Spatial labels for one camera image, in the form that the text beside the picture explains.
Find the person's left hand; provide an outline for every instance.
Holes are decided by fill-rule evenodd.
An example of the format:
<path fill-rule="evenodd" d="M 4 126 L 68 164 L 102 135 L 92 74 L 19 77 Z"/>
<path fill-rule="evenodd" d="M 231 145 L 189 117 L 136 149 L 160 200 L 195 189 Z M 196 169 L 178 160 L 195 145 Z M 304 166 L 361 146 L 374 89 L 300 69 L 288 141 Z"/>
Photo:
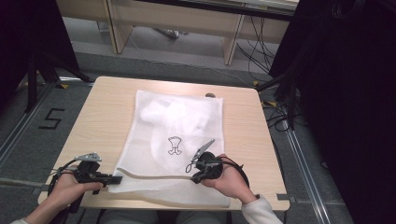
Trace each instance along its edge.
<path fill-rule="evenodd" d="M 54 201 L 61 207 L 66 207 L 74 202 L 81 194 L 87 190 L 97 190 L 103 185 L 101 183 L 79 184 L 73 173 L 64 172 L 58 179 L 55 188 L 47 200 Z"/>

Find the light wood tabletop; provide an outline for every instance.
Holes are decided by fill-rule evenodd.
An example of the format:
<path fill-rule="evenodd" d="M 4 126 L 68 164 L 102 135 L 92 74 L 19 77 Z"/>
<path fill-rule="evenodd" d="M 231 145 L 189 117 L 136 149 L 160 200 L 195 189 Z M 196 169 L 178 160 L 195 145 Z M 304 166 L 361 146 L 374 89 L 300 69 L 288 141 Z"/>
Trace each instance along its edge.
<path fill-rule="evenodd" d="M 134 118 L 137 90 L 175 95 L 205 96 L 213 93 L 223 98 L 223 132 L 225 153 L 244 164 L 250 188 L 262 194 L 275 211 L 286 211 L 289 201 L 280 201 L 277 194 L 286 189 L 271 141 L 258 93 L 253 89 L 215 85 L 190 84 L 121 77 L 99 77 L 78 115 L 54 169 L 64 166 L 76 156 L 97 152 L 103 161 L 99 172 L 113 174 L 123 151 Z M 42 192 L 38 202 L 47 198 Z M 81 206 L 90 208 L 191 209 L 148 202 L 132 192 L 109 193 L 101 189 L 98 195 L 86 192 Z M 239 210 L 241 203 L 232 199 L 228 210 Z"/>

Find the desk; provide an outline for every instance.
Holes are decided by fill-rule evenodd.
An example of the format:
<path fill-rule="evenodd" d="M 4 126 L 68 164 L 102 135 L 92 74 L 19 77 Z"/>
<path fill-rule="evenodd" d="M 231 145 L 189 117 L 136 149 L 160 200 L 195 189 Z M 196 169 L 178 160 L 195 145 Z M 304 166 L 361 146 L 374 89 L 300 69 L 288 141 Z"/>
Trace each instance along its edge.
<path fill-rule="evenodd" d="M 298 0 L 203 0 L 229 7 L 259 8 L 293 13 Z M 115 53 L 122 53 L 133 26 L 178 30 L 189 33 L 222 36 L 225 64 L 231 64 L 237 39 L 257 40 L 250 18 L 244 15 L 176 7 L 134 0 L 57 0 L 64 17 L 107 22 Z M 256 17 L 256 27 L 260 25 Z M 265 19 L 262 39 L 279 44 L 288 28 L 288 21 Z"/>
<path fill-rule="evenodd" d="M 123 150 L 134 115 L 137 90 L 178 95 L 214 93 L 223 98 L 223 131 L 226 154 L 245 164 L 251 189 L 261 193 L 274 210 L 289 209 L 289 201 L 279 201 L 277 194 L 286 194 L 276 160 L 271 136 L 266 126 L 258 93 L 253 89 L 179 82 L 166 82 L 120 77 L 99 77 L 82 107 L 78 119 L 64 145 L 57 167 L 75 156 L 96 151 L 103 159 L 98 171 L 112 174 Z M 47 192 L 42 192 L 42 203 Z M 98 195 L 85 194 L 81 206 L 90 208 L 189 209 L 168 207 L 140 200 L 132 192 L 112 194 L 101 189 Z M 239 210 L 241 203 L 232 200 L 228 210 Z"/>

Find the cartoon drawing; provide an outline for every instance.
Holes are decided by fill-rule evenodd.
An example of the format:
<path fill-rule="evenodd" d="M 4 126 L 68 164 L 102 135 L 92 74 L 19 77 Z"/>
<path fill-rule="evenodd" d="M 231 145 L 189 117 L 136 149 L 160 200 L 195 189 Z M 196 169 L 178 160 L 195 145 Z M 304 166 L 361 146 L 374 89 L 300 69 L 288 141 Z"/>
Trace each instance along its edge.
<path fill-rule="evenodd" d="M 171 144 L 172 144 L 172 150 L 169 150 L 168 153 L 169 153 L 170 155 L 173 155 L 173 154 L 175 154 L 175 153 L 176 153 L 177 155 L 180 155 L 181 151 L 178 150 L 178 144 L 180 144 L 181 138 L 179 138 L 179 137 L 177 137 L 177 136 L 174 136 L 174 137 L 168 138 L 168 140 L 169 140 L 169 142 L 171 142 Z"/>

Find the folded white fabric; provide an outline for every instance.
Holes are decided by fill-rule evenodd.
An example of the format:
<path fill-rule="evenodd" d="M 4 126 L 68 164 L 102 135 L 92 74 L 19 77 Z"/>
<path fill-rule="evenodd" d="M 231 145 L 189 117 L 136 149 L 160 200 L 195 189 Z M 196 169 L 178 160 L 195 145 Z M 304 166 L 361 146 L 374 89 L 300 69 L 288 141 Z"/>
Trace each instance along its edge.
<path fill-rule="evenodd" d="M 223 153 L 222 99 L 137 91 L 133 125 L 114 172 L 123 179 L 109 191 L 134 191 L 172 205 L 229 206 L 227 197 L 190 180 L 198 172 L 194 166 L 186 173 L 211 139 L 208 151 Z"/>

